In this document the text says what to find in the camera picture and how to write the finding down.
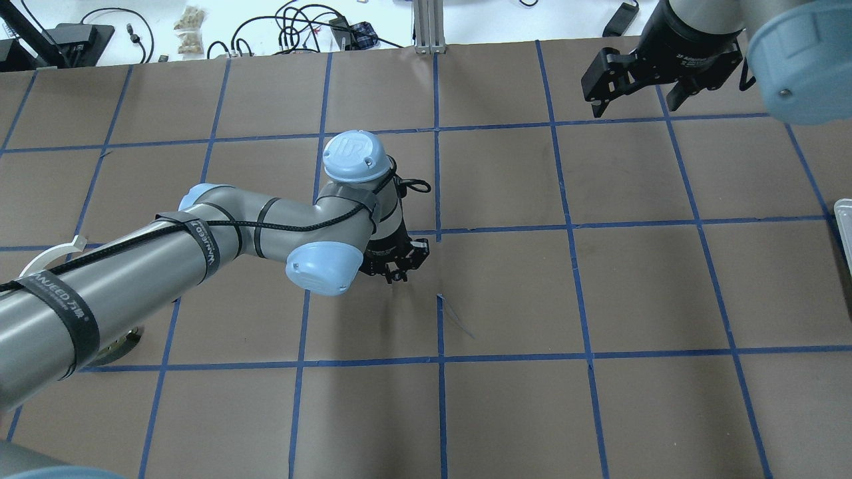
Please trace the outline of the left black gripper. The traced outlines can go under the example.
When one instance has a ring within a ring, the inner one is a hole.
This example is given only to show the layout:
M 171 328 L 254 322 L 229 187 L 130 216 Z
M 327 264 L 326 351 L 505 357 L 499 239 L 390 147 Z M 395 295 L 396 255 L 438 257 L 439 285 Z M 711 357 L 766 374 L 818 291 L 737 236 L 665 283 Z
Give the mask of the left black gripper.
M 408 282 L 407 271 L 420 269 L 429 254 L 427 238 L 411 239 L 407 230 L 397 230 L 384 238 L 368 241 L 359 272 L 383 276 L 389 285 Z

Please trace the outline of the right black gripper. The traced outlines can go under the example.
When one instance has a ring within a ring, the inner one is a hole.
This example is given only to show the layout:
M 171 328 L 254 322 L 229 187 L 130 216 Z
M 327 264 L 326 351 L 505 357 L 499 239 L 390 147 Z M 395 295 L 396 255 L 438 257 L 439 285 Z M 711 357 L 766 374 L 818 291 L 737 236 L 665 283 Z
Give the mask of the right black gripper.
M 667 23 L 650 23 L 635 53 L 605 47 L 591 61 L 580 84 L 595 119 L 610 103 L 653 84 L 672 84 L 666 95 L 669 112 L 678 111 L 701 88 L 720 88 L 742 63 L 736 46 L 742 30 L 711 34 Z

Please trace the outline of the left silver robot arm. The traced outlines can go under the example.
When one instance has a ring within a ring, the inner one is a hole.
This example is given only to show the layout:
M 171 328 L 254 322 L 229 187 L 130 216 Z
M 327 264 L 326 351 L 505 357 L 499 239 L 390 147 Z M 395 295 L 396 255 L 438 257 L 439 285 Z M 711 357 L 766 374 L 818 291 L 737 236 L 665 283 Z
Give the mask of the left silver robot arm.
M 91 365 L 243 255 L 284 264 L 293 284 L 321 296 L 349 291 L 358 273 L 407 280 L 429 243 L 409 236 L 403 199 L 429 193 L 430 184 L 402 178 L 379 137 L 364 130 L 334 136 L 321 161 L 328 182 L 312 204 L 200 183 L 145 228 L 3 284 L 2 411 Z

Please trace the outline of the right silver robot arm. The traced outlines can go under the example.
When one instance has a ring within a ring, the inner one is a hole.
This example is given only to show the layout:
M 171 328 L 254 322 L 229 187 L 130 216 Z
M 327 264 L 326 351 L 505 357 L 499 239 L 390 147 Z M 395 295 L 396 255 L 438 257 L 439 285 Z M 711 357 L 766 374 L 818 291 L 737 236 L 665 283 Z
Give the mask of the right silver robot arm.
M 624 95 L 668 84 L 669 111 L 718 90 L 737 67 L 770 116 L 819 125 L 851 115 L 849 1 L 660 1 L 636 48 L 606 47 L 581 78 L 594 117 Z

